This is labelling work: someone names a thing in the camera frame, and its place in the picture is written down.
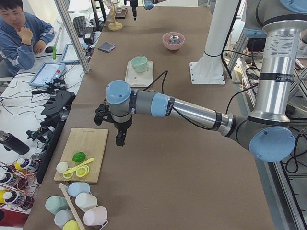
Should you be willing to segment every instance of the man's hand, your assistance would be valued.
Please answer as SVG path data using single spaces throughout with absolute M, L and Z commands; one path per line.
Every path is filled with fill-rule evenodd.
M 22 43 L 30 45 L 33 33 L 30 29 L 21 27 L 20 31 L 16 30 L 18 36 L 20 36 Z
M 39 40 L 33 47 L 33 52 L 35 54 L 40 54 L 46 47 L 46 43 L 43 40 Z

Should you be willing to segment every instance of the green lime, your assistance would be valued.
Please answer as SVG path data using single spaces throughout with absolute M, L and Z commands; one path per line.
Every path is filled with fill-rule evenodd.
M 84 161 L 86 155 L 84 154 L 84 152 L 77 152 L 73 157 L 72 160 L 74 162 L 82 162 Z

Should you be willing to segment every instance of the black mouse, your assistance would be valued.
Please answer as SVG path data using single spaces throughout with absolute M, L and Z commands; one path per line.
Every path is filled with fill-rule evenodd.
M 52 53 L 52 46 L 48 46 L 46 49 L 45 49 L 45 52 L 48 54 L 48 53 Z

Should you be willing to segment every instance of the wooden stick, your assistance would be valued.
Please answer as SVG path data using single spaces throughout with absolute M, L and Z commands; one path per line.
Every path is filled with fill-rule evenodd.
M 60 183 L 59 188 L 62 190 L 62 193 L 64 194 L 64 197 L 65 197 L 65 199 L 68 203 L 68 206 L 71 208 L 72 214 L 75 217 L 77 224 L 79 225 L 80 230 L 85 230 L 85 228 L 82 224 L 82 221 L 80 220 L 80 217 L 79 217 L 75 207 L 73 206 L 71 199 L 68 196 L 68 193 L 66 192 L 65 186 L 62 183 Z

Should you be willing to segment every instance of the blue sweatshirt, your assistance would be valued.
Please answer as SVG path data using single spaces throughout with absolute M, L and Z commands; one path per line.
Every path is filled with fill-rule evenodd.
M 34 65 L 33 46 L 43 40 L 46 44 L 54 38 L 54 28 L 43 20 L 24 12 L 25 28 L 32 33 L 32 46 L 22 45 L 21 38 L 13 27 L 0 17 L 0 50 L 8 65 L 8 71 L 16 75 L 20 69 L 30 69 Z

